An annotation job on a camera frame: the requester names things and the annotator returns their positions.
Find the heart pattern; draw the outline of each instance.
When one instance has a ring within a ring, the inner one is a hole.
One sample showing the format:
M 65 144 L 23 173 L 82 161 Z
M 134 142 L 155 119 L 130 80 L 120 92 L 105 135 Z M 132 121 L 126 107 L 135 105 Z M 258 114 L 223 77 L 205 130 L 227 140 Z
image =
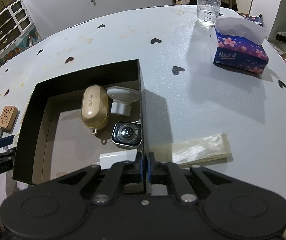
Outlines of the heart pattern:
M 151 44 L 154 44 L 156 42 L 161 43 L 162 41 L 157 39 L 157 38 L 154 38 L 154 39 L 151 40 Z
M 279 80 L 279 86 L 280 88 L 286 88 L 286 85 L 281 80 Z
M 185 69 L 182 67 L 173 66 L 173 68 L 172 68 L 173 75 L 177 76 L 179 74 L 179 71 L 184 72 Z

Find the cherry blossom pattern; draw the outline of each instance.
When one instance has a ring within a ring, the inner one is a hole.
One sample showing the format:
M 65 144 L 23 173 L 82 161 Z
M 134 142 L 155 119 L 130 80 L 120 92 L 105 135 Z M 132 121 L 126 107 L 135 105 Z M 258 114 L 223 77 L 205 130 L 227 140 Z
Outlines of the cherry blossom pattern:
M 230 37 L 227 39 L 223 38 L 223 40 L 225 45 L 230 45 L 231 47 L 234 47 L 234 44 L 236 44 L 236 41 L 233 41 Z
M 254 69 L 250 69 L 249 71 L 257 73 L 257 74 L 262 74 L 263 69 L 258 69 L 258 67 L 254 67 Z
M 258 54 L 258 57 L 264 57 L 263 51 L 256 49 L 256 54 Z

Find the black heart sticker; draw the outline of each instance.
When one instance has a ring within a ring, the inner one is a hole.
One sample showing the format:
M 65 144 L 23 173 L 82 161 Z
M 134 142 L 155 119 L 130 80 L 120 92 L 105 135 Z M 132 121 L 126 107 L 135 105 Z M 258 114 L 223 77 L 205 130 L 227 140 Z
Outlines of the black heart sticker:
M 69 58 L 65 61 L 65 63 L 67 63 L 67 62 L 69 62 L 69 61 L 72 61 L 72 60 L 74 60 L 74 58 L 73 58 L 73 57 L 69 57 Z
M 161 43 L 162 41 L 157 39 L 157 38 L 154 38 L 154 39 L 151 40 L 151 44 L 154 44 L 156 42 Z
M 182 67 L 177 67 L 177 66 L 174 66 L 174 67 L 172 68 L 172 73 L 173 73 L 175 76 L 177 76 L 177 75 L 179 74 L 179 71 L 184 72 L 185 69 L 182 68 Z
M 286 88 L 286 85 L 281 80 L 279 80 L 279 86 L 280 88 Z

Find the stain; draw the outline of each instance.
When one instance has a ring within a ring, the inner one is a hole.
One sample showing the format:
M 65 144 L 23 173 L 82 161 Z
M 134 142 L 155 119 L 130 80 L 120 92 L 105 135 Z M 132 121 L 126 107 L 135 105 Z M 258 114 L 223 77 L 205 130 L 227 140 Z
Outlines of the stain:
M 185 11 L 182 11 L 182 10 L 180 10 L 180 9 L 177 9 L 177 10 L 175 11 L 175 14 L 176 14 L 176 15 L 183 15 L 183 14 L 185 14 Z
M 74 60 L 73 57 L 69 57 L 69 58 L 65 61 L 65 64 L 68 63 L 68 62 L 70 62 L 70 61 L 73 61 L 73 60 Z
M 66 174 L 68 174 L 68 172 L 58 172 L 58 173 L 56 173 L 56 177 L 61 177 L 61 176 L 64 176 Z
M 79 109 L 78 111 L 74 111 L 73 113 L 67 115 L 67 116 L 64 116 L 62 117 L 62 121 L 65 121 L 65 120 L 73 120 L 73 119 L 76 119 L 76 118 L 79 118 L 81 116 L 81 110 Z

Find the tissue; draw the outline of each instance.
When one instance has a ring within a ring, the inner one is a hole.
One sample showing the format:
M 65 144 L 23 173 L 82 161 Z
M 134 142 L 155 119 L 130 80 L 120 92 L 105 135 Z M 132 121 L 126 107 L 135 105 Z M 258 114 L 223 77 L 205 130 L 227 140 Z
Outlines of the tissue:
M 150 146 L 158 162 L 174 162 L 178 165 L 193 165 L 196 163 L 223 159 L 231 156 L 231 150 L 225 133 L 181 143 L 160 146 Z
M 269 61 L 261 45 L 267 35 L 265 28 L 246 19 L 217 19 L 214 63 L 262 74 Z

